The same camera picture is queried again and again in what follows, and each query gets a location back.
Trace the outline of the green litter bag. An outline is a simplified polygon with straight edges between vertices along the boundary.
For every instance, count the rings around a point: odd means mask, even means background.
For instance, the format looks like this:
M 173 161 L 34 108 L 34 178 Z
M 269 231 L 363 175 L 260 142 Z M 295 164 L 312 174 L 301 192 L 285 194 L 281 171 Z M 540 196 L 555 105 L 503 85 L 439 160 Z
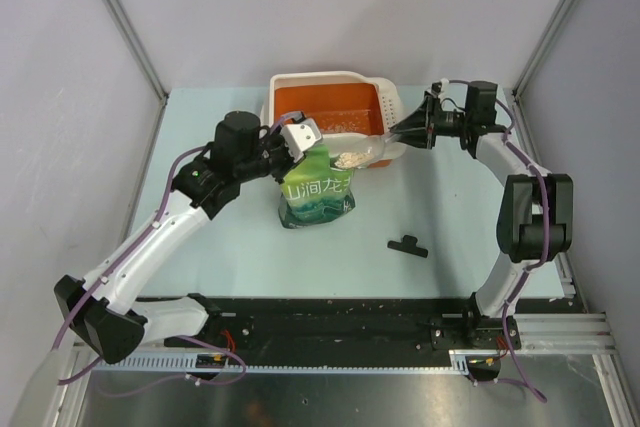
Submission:
M 334 168 L 329 150 L 319 144 L 306 153 L 280 184 L 278 215 L 286 229 L 333 222 L 355 208 L 352 170 Z

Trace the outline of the clear plastic scoop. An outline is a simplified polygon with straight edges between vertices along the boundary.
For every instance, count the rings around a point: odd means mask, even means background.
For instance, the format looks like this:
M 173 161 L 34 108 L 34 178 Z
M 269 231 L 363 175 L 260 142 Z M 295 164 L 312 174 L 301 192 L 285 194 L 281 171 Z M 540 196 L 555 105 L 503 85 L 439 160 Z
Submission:
M 398 136 L 393 133 L 358 137 L 343 137 L 330 156 L 330 165 L 340 170 L 367 168 L 378 162 Z

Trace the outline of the orange and cream litter box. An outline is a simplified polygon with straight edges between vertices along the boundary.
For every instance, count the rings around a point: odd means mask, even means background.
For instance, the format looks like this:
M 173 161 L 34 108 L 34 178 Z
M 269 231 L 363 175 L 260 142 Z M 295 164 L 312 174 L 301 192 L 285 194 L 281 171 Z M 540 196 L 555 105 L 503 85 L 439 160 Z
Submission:
M 383 135 L 405 116 L 396 85 L 350 71 L 279 74 L 260 111 L 264 124 L 301 111 L 314 119 L 332 155 L 369 135 Z

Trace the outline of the black bag clip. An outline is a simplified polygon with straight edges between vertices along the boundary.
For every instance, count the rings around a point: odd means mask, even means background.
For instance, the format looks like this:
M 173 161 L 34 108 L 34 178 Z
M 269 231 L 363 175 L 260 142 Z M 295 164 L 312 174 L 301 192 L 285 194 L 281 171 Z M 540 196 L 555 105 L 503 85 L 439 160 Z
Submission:
M 400 240 L 389 240 L 387 247 L 391 250 L 402 252 L 408 255 L 427 258 L 429 251 L 418 245 L 418 239 L 415 236 L 404 235 Z

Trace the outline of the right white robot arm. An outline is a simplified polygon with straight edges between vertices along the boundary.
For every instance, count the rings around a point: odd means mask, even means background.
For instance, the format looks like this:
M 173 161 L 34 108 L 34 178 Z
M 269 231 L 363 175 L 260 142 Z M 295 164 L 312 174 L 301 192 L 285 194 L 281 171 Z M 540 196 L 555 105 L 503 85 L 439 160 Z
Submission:
M 453 325 L 469 346 L 484 348 L 496 338 L 497 326 L 505 340 L 511 338 L 508 318 L 530 277 L 571 246 L 574 184 L 569 175 L 551 172 L 522 151 L 514 143 L 513 124 L 498 124 L 503 104 L 495 83 L 465 82 L 463 107 L 447 110 L 449 84 L 447 79 L 433 83 L 417 109 L 393 125 L 390 134 L 399 143 L 427 150 L 440 137 L 456 138 L 503 187 L 496 224 L 500 254 Z

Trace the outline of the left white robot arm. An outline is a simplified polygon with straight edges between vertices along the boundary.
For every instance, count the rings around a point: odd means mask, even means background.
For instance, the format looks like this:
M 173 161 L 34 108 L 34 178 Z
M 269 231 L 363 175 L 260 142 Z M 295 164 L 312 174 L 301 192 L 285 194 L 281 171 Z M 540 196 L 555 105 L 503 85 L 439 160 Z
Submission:
M 212 141 L 174 160 L 160 204 L 145 224 L 83 278 L 65 275 L 57 282 L 61 329 L 72 330 L 108 364 L 167 338 L 214 344 L 221 323 L 202 295 L 141 302 L 139 294 L 189 237 L 239 197 L 243 184 L 264 177 L 283 182 L 321 139 L 315 122 L 302 113 L 272 126 L 251 112 L 226 114 Z

